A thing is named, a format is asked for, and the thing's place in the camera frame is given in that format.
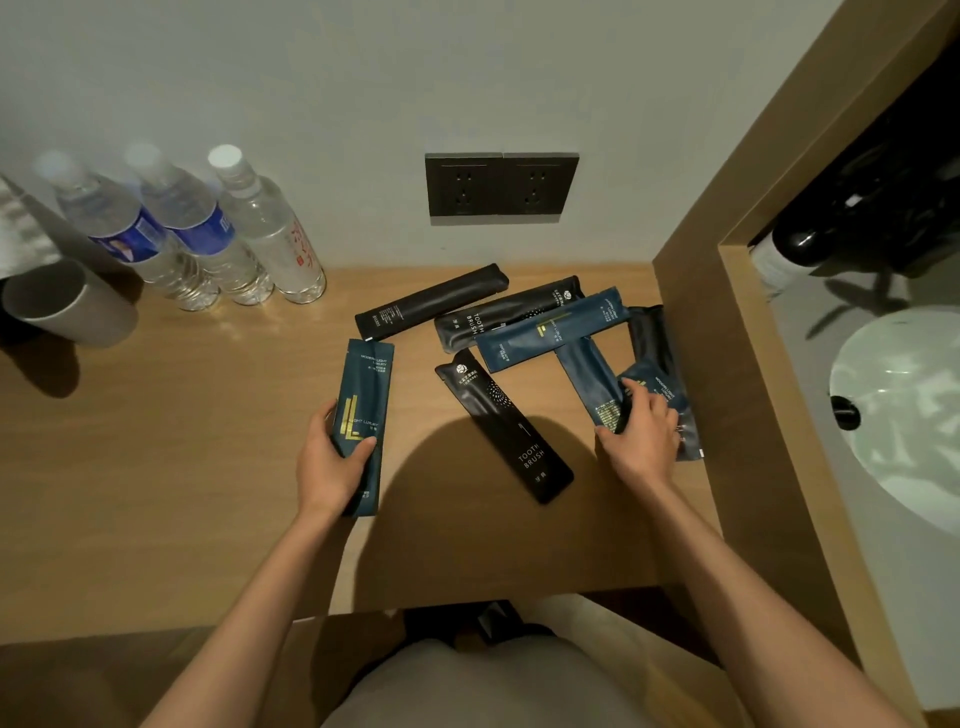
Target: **forearm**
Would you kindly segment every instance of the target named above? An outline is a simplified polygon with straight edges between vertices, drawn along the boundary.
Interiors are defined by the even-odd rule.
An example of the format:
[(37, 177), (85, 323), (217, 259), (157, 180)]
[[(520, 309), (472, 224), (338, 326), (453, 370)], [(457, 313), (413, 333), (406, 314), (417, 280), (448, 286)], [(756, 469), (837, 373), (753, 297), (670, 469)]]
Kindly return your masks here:
[(256, 719), (329, 524), (295, 522), (144, 728), (238, 728)]
[(646, 498), (731, 681), (757, 724), (907, 723), (867, 678), (777, 595), (674, 488)]

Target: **gold logo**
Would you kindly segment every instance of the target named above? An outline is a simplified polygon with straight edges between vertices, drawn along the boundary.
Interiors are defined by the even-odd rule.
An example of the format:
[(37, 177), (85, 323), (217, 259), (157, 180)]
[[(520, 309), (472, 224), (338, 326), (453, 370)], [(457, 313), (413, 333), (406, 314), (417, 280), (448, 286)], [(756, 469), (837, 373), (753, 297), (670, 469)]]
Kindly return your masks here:
[(357, 396), (344, 402), (344, 419), (340, 421), (340, 434), (348, 440), (363, 440), (363, 435), (353, 431), (353, 418), (357, 411)]
[(552, 319), (547, 319), (547, 320), (544, 321), (542, 324), (537, 324), (537, 333), (540, 335), (540, 338), (542, 338), (543, 336), (546, 336), (546, 328), (547, 328), (550, 324), (552, 324), (552, 323), (555, 322), (555, 321), (560, 321), (561, 319), (564, 319), (564, 318), (566, 318), (566, 317), (569, 316), (569, 315), (570, 315), (570, 314), (568, 314), (568, 313), (562, 313), (562, 314), (560, 314), (560, 316), (555, 316), (555, 317), (552, 318)]

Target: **gray paper cup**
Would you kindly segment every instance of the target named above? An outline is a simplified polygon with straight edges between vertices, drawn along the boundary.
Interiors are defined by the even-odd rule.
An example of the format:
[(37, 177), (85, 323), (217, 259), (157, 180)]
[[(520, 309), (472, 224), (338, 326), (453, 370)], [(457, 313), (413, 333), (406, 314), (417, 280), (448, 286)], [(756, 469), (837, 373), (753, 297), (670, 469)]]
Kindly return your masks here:
[(15, 319), (91, 347), (113, 346), (136, 326), (136, 309), (68, 258), (8, 279), (3, 307)]

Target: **electrical outlet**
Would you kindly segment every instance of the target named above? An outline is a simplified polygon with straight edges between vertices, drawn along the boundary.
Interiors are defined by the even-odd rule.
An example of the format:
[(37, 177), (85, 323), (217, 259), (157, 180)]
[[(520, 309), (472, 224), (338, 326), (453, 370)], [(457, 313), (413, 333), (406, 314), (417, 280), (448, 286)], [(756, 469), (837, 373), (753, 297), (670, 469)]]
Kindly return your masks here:
[(500, 154), (426, 155), (430, 216), (498, 214), (502, 163)]
[(505, 154), (500, 214), (559, 215), (578, 161), (577, 154)]

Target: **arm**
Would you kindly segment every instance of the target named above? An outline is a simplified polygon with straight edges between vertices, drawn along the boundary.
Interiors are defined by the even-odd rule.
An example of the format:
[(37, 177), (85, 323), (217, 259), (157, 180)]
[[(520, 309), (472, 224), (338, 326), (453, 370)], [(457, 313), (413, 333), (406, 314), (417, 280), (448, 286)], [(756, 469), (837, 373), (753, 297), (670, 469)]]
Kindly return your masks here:
[(238, 728), (256, 720), (303, 582), (376, 444), (367, 438), (341, 458), (325, 424), (335, 405), (329, 402), (310, 420), (297, 461), (297, 517), (144, 728)]
[(780, 598), (684, 501), (671, 483), (677, 412), (624, 379), (626, 429), (597, 428), (623, 482), (647, 508), (757, 725), (829, 728), (908, 723), (839, 650)]

